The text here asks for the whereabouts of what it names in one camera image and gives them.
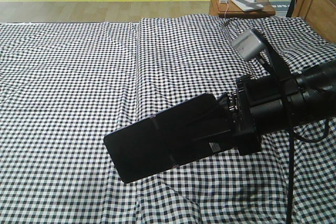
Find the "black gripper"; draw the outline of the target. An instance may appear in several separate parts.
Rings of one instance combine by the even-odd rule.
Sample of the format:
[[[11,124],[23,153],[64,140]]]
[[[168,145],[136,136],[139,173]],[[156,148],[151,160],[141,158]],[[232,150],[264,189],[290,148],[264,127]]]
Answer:
[[[231,128],[202,127],[193,136],[194,145],[219,143],[227,149],[236,149],[240,155],[261,151],[261,136],[289,127],[288,118],[275,80],[271,76],[252,79],[244,75],[236,79],[234,130]],[[235,100],[228,93],[222,94],[205,116],[231,119]]]

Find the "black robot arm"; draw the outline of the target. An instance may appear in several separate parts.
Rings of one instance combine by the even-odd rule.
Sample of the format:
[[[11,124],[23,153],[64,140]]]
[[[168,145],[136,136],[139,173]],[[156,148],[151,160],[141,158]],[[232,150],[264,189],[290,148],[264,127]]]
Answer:
[[[224,93],[201,117],[209,123],[194,137],[214,153],[237,148],[240,155],[261,151],[261,136],[281,130],[290,138],[317,143],[329,134],[335,116],[335,61],[290,73],[283,65],[266,67],[268,76],[236,80],[237,89]]]

